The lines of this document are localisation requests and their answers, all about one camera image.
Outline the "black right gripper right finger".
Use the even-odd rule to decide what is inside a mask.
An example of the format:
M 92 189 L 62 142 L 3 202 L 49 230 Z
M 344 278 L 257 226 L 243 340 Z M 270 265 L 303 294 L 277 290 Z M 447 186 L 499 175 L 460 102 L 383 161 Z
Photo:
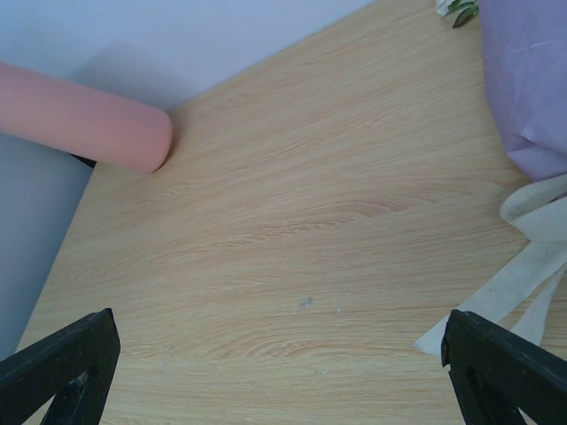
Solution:
M 467 424 L 566 422 L 566 361 L 473 312 L 450 313 L 441 362 Z

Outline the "cream ribbon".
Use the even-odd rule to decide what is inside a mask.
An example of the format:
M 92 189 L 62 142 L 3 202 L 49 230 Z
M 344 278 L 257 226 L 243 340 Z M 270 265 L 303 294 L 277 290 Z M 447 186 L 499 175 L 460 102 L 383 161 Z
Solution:
M 497 323 L 543 284 L 545 288 L 511 329 L 540 345 L 548 308 L 566 271 L 566 176 L 518 189 L 502 204 L 500 217 L 523 233 L 529 244 L 457 308 Z

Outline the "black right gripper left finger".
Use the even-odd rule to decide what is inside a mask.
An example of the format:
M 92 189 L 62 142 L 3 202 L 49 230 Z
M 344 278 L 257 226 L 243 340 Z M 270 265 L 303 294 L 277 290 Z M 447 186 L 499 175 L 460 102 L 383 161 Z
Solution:
M 90 313 L 1 361 L 1 422 L 98 424 L 120 356 L 113 310 Z

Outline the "pink cylindrical vase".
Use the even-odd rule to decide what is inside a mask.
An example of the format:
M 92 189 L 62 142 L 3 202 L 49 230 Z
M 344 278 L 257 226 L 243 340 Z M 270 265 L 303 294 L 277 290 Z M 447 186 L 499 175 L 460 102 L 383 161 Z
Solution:
M 164 164 L 173 136 L 158 108 L 5 62 L 1 131 L 143 173 Z

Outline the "purple flower bouquet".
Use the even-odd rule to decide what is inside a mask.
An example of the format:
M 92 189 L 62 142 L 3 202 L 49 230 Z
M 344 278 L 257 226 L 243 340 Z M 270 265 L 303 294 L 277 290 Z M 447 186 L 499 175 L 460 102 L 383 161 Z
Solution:
M 478 7 L 485 97 L 508 157 L 534 181 L 565 174 L 565 1 Z

